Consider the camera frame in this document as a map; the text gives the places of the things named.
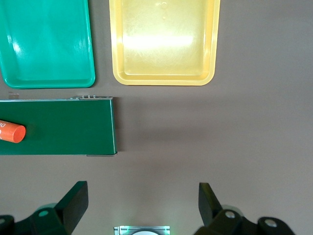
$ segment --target gray surface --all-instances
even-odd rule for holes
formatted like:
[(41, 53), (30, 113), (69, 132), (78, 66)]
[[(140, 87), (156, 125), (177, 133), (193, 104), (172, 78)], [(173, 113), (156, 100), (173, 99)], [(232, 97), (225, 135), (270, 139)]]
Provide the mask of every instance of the gray surface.
[[(89, 208), (76, 235), (119, 225), (201, 225), (198, 183), (253, 222), (274, 216), (312, 234), (313, 2), (222, 1), (216, 72), (203, 87), (129, 87), (112, 74), (108, 0), (91, 0), (97, 83), (24, 90), (21, 98), (111, 95), (119, 154), (1, 156), (0, 212), (17, 220), (78, 180)], [(11, 91), (0, 80), (0, 98)]]

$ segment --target orange marker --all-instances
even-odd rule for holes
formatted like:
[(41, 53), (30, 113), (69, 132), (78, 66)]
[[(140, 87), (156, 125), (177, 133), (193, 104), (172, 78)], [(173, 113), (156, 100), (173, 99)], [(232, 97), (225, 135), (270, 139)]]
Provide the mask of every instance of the orange marker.
[(0, 140), (19, 143), (24, 139), (25, 134), (24, 126), (0, 120)]

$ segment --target screw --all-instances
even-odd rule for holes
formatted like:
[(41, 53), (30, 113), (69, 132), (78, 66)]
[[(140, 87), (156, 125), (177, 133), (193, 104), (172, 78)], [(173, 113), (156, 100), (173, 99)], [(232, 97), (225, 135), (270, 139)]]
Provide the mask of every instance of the screw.
[(236, 217), (234, 212), (231, 212), (231, 211), (227, 211), (225, 215), (230, 219), (234, 219)]
[(277, 227), (276, 222), (275, 222), (274, 220), (272, 220), (272, 219), (266, 219), (266, 220), (265, 220), (265, 223), (266, 223), (268, 226), (272, 227), (272, 228), (276, 228), (276, 227)]
[(44, 217), (44, 216), (46, 216), (47, 214), (49, 214), (48, 211), (42, 211), (42, 212), (40, 212), (40, 213), (38, 214), (38, 216), (39, 216), (39, 217)]

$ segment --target plastic tray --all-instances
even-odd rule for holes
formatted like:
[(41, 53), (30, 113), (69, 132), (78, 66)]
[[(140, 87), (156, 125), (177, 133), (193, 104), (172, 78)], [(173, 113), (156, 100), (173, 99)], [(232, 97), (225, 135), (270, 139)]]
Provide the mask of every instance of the plastic tray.
[(0, 66), (11, 88), (91, 86), (88, 0), (1, 0)]
[(125, 85), (208, 83), (220, 0), (110, 0), (113, 73)]

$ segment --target orange cylinder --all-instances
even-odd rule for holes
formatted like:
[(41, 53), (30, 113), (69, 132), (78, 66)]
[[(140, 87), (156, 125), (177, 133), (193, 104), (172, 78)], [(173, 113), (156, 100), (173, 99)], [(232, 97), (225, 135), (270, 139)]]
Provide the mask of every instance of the orange cylinder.
[(24, 126), (0, 120), (0, 140), (19, 143), (25, 134)]

